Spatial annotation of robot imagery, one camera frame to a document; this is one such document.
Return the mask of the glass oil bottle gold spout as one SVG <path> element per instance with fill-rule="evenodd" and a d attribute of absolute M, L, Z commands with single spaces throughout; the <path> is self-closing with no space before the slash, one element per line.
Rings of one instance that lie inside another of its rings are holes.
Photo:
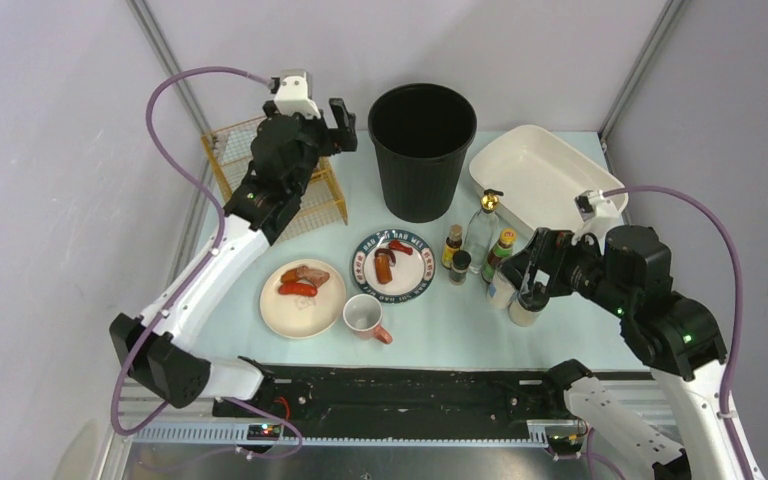
<path fill-rule="evenodd" d="M 484 264 L 498 226 L 496 210 L 503 196 L 500 190 L 486 189 L 481 196 L 479 209 L 468 224 L 462 249 L 470 255 L 470 273 L 478 274 Z"/>

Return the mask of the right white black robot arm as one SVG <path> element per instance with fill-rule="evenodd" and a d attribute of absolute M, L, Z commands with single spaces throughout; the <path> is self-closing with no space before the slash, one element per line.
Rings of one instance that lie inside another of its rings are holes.
<path fill-rule="evenodd" d="M 673 413 L 672 440 L 623 405 L 578 360 L 544 375 L 555 405 L 592 426 L 646 479 L 758 479 L 733 398 L 722 391 L 727 348 L 702 303 L 673 288 L 672 254 L 654 230 L 621 225 L 603 240 L 538 229 L 499 274 L 518 288 L 513 306 L 538 314 L 576 294 L 614 315 L 632 354 L 649 368 Z"/>

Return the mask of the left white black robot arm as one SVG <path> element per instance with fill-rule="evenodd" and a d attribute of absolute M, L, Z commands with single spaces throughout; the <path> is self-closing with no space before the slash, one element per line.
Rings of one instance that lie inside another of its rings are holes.
<path fill-rule="evenodd" d="M 220 300 L 241 274 L 283 234 L 301 209 L 321 159 L 357 148 L 356 116 L 343 99 L 329 107 L 336 121 L 282 113 L 264 105 L 241 183 L 221 206 L 212 239 L 166 292 L 137 317 L 119 314 L 109 333 L 127 377 L 167 405 L 199 397 L 252 398 L 263 379 L 244 360 L 208 359 L 194 344 Z"/>

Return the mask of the yellow cap sauce bottle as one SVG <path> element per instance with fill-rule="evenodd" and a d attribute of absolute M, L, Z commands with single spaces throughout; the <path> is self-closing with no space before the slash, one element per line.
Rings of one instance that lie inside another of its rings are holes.
<path fill-rule="evenodd" d="M 485 283 L 492 282 L 499 263 L 512 255 L 517 238 L 518 234 L 513 228 L 504 228 L 501 231 L 496 242 L 490 247 L 481 268 L 481 278 Z"/>

